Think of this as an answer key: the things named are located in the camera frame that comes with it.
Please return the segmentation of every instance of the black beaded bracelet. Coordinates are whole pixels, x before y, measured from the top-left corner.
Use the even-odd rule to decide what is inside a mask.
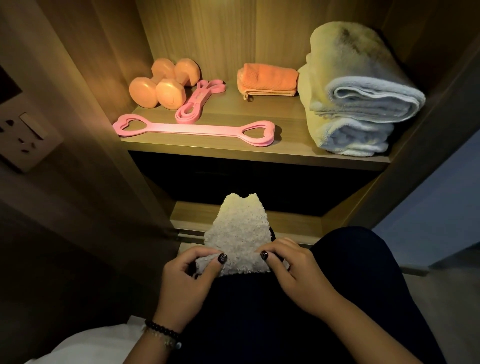
[[[175,332],[173,330],[169,330],[169,329],[167,329],[163,326],[160,326],[159,324],[156,324],[152,320],[145,320],[145,326],[147,326],[148,328],[151,328],[152,330],[157,331],[161,334],[170,336],[175,341],[180,340],[180,334],[178,332]]]

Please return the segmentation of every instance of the orange dumbbell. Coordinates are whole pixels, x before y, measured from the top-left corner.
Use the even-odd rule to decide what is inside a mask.
[[[137,77],[128,88],[132,99],[142,108],[152,109],[158,105],[156,86],[164,78],[175,78],[175,64],[160,58],[152,66],[152,78]]]
[[[174,71],[174,77],[164,78],[156,86],[158,101],[169,110],[178,110],[187,101],[184,86],[195,86],[200,80],[198,64],[188,58],[178,61]]]

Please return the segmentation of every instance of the hand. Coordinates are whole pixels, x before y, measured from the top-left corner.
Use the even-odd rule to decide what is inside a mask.
[[[183,331],[200,312],[214,279],[227,261],[227,256],[222,254],[220,255],[222,259],[212,260],[197,279],[187,275],[188,265],[199,257],[219,253],[222,252],[198,246],[190,248],[165,264],[160,299],[153,318],[155,323],[178,333]]]
[[[302,310],[323,319],[335,308],[341,296],[320,270],[310,250],[289,238],[280,238],[258,248],[257,252],[261,252],[262,259],[275,273],[283,291]],[[289,270],[275,254],[268,252],[284,258],[290,264]]]

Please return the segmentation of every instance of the fingernail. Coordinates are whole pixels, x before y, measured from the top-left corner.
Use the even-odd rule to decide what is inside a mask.
[[[218,261],[221,263],[221,264],[225,264],[225,262],[227,261],[228,259],[228,256],[225,254],[225,253],[222,253],[218,256]]]

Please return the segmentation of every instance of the wall socket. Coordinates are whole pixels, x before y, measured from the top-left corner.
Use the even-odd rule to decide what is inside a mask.
[[[63,139],[22,93],[0,105],[0,155],[28,172]]]

